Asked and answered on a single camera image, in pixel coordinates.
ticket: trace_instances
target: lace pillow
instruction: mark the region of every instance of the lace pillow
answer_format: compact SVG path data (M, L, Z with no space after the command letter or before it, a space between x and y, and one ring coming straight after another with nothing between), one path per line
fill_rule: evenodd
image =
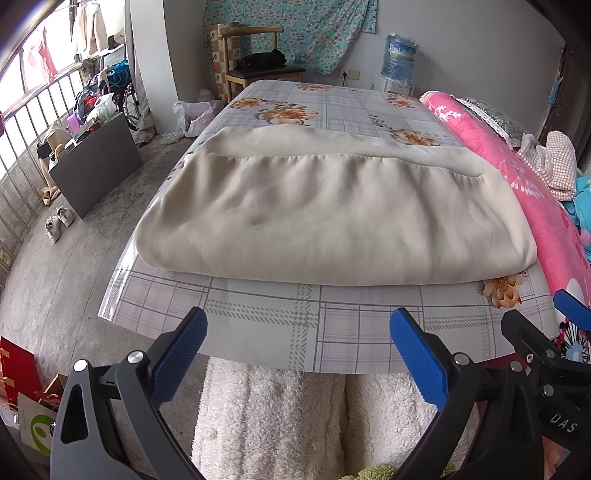
M518 121L476 98L458 98L456 100L491 127L505 140L509 148L519 148L521 137L528 131Z

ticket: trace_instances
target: orange flower print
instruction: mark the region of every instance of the orange flower print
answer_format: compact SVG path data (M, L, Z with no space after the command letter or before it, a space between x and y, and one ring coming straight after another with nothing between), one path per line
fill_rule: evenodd
M269 120L273 125L279 124L297 124L304 125L305 120L313 120L318 112L307 110L306 105L296 105L295 103L286 103L277 108L263 110L260 120Z
M232 102L230 108L251 108L253 106L259 105L260 103L263 103L264 101L265 99L256 97L243 98L241 100L236 100L235 102Z
M410 100L406 95L399 95L397 93L389 93L386 101L394 106L402 108L415 108L416 103Z
M326 90L326 87L324 85L318 85L317 83L299 83L297 87L307 92L314 92L316 90Z
M426 147L434 147L439 145L437 141L432 138L422 136L419 132L414 130L406 130L404 128L395 130L393 137L399 142L406 143L409 145L425 145Z
M517 287L523 285L521 274L509 275L508 277L493 278L484 281L482 294L490 297L494 308L504 307L511 309L516 303L521 303L521 297Z

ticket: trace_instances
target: floral pattern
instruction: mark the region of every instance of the floral pattern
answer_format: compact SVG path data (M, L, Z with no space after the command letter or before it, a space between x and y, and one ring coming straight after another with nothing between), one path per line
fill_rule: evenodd
M295 103L286 103L277 108L263 110L258 118L260 120L269 120L273 125L278 124L297 124L304 125L305 120L313 120L318 112L308 110L306 105L296 105Z
M297 88L305 90L306 92L314 92L316 90L326 90L325 85L319 85L318 83L298 83Z
M203 13L203 39L212 61L209 26L230 21L244 25L281 26L278 48L293 62L313 63L316 73L328 75L360 32L375 33L378 0L207 0ZM269 51L271 34L241 37L242 56Z
M400 95L397 93L389 93L388 96L386 97L386 101L390 105L399 106L402 108L416 108L417 104L414 103L409 98L410 97L407 97L405 95Z
M408 145L425 145L426 147L434 147L439 145L439 143L432 138L424 137L419 132L415 132L414 130L406 130L404 128L395 130L392 137L395 140Z
M441 120L442 122L449 122L449 118L453 117L453 118L460 118L462 116L462 114L460 112L454 112L453 110L446 110L446 106L445 105L440 105L438 106L435 110L434 110L434 114L437 115L437 118L439 120Z
M509 275L508 277L493 278L484 281L482 294L492 300L492 305L496 309L504 307L511 309L517 303L521 303L521 297L517 287L523 285L521 274Z
M250 108L266 102L263 98L250 97L236 100L230 104L230 108Z

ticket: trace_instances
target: screw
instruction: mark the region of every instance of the screw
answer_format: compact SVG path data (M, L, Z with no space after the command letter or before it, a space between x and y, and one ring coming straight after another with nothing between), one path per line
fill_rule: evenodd
M453 356L453 361L458 365L467 365L470 363L470 357L467 356L465 353L456 353Z
M544 393L544 395L546 395L546 397L551 397L552 395L554 395L554 387L550 384L546 384L543 386L542 392Z
M127 356L127 361L130 364L138 364L140 363L142 360L144 359L144 353L140 352L139 350L135 350L133 352L131 352L128 356Z
M88 366L88 362L84 359L78 360L74 364L74 370L76 372L82 372Z
M514 372L521 372L523 370L523 365L521 365L517 360L513 360L509 366Z

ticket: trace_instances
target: blue clamp pad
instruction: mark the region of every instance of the blue clamp pad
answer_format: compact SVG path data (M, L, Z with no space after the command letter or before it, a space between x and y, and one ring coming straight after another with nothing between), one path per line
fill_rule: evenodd
M423 331L405 309L390 316L390 337L400 352L423 399L442 410L447 401L447 372L423 338Z
M152 403L156 409L171 401L207 335L207 316L195 313L152 372Z
M591 330L591 312L566 290L554 293L554 307L573 322L580 330Z

